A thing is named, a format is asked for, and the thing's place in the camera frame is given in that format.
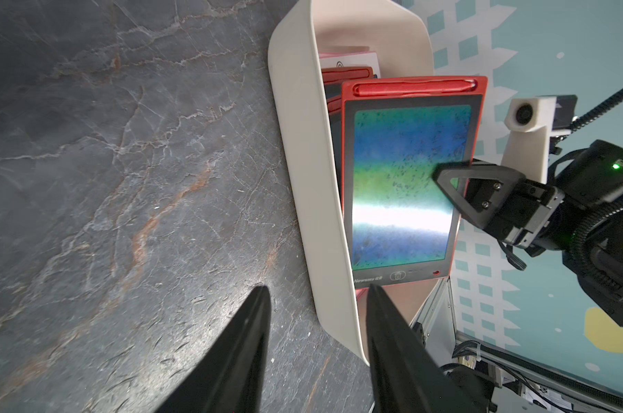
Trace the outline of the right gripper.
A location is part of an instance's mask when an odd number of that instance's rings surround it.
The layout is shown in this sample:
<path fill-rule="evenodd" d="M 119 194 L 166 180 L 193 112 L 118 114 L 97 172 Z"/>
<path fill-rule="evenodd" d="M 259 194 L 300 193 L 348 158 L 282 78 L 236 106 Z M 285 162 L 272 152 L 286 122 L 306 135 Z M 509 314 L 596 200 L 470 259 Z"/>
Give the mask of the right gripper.
<path fill-rule="evenodd" d="M 461 216 L 511 247 L 526 249 L 564 200 L 564 192 L 492 163 L 440 163 L 433 179 Z"/>

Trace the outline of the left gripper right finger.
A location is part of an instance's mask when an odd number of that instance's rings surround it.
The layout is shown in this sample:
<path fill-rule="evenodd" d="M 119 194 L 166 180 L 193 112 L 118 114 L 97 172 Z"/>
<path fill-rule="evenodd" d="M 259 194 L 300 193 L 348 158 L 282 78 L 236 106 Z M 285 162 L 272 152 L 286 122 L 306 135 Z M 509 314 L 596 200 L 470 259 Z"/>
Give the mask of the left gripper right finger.
<path fill-rule="evenodd" d="M 477 406 L 449 380 L 385 290 L 367 293 L 366 331 L 376 412 L 475 412 Z"/>

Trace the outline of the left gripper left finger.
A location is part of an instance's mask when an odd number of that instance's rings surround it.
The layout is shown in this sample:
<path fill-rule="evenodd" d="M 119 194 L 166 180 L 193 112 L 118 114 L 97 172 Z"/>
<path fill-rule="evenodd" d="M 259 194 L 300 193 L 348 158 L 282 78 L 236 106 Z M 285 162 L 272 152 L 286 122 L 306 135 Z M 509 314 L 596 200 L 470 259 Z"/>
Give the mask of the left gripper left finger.
<path fill-rule="evenodd" d="M 268 361 L 272 303 L 252 289 L 199 364 L 158 412 L 258 412 Z"/>

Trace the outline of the red frame writing tablet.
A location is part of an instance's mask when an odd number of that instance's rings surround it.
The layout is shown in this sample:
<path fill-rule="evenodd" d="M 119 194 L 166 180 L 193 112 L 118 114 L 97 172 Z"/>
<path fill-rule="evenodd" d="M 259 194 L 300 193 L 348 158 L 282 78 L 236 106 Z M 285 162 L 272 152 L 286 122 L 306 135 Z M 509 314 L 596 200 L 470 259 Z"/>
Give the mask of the red frame writing tablet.
<path fill-rule="evenodd" d="M 459 212 L 434 175 L 473 160 L 487 85 L 483 76 L 342 85 L 340 201 L 356 289 L 449 274 Z"/>

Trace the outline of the white plastic storage box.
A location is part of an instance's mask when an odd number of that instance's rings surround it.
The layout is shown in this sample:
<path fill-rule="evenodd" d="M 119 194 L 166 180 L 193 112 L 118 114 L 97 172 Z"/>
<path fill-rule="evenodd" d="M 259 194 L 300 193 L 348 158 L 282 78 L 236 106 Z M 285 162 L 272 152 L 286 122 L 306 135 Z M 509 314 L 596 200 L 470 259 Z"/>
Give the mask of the white plastic storage box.
<path fill-rule="evenodd" d="M 366 300 L 354 291 L 319 61 L 359 47 L 377 53 L 383 77 L 434 72 L 423 20 L 392 1 L 296 3 L 273 31 L 268 70 L 319 323 L 366 360 Z"/>

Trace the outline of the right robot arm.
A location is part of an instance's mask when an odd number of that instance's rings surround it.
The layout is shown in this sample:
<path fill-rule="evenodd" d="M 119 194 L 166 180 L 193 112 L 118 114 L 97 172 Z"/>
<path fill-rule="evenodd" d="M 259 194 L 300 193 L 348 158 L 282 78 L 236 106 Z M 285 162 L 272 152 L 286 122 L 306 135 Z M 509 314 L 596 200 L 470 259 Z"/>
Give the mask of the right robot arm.
<path fill-rule="evenodd" d="M 562 152 L 569 135 L 623 103 L 623 88 L 582 116 L 573 95 L 514 99 L 497 165 L 443 163 L 434 179 L 471 225 L 516 249 L 560 251 L 583 292 L 623 328 L 623 148 L 604 140 Z"/>

